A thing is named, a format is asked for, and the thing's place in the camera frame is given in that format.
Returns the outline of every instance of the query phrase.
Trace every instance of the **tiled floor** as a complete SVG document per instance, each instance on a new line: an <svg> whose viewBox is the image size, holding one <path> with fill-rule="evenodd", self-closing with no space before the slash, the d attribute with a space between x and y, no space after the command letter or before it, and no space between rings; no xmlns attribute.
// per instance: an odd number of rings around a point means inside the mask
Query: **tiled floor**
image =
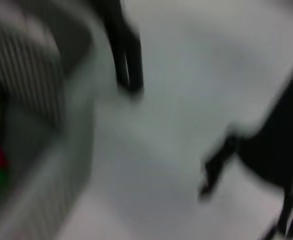
<svg viewBox="0 0 293 240"><path fill-rule="evenodd" d="M125 6L141 33L145 95L101 89L92 182L58 239L258 239L281 194L235 161L200 204L199 158L230 122L263 120L293 64L293 16L267 0Z"/></svg>

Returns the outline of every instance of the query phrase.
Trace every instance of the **striped fabric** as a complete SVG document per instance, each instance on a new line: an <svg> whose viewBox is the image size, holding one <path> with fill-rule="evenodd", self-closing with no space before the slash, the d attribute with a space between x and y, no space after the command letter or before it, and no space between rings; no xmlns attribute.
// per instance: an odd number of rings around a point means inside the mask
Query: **striped fabric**
<svg viewBox="0 0 293 240"><path fill-rule="evenodd" d="M54 127L62 123L60 56L0 22L0 89Z"/></svg>

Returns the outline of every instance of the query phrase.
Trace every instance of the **white floor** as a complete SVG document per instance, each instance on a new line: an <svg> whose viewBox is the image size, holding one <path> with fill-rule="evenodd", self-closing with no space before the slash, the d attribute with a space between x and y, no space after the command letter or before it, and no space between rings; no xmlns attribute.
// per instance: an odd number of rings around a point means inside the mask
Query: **white floor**
<svg viewBox="0 0 293 240"><path fill-rule="evenodd" d="M263 119L293 64L292 14L275 0L125 6L141 33L145 95L99 95L92 183L58 239L258 239L281 194L234 162L198 203L200 157L230 122Z"/></svg>

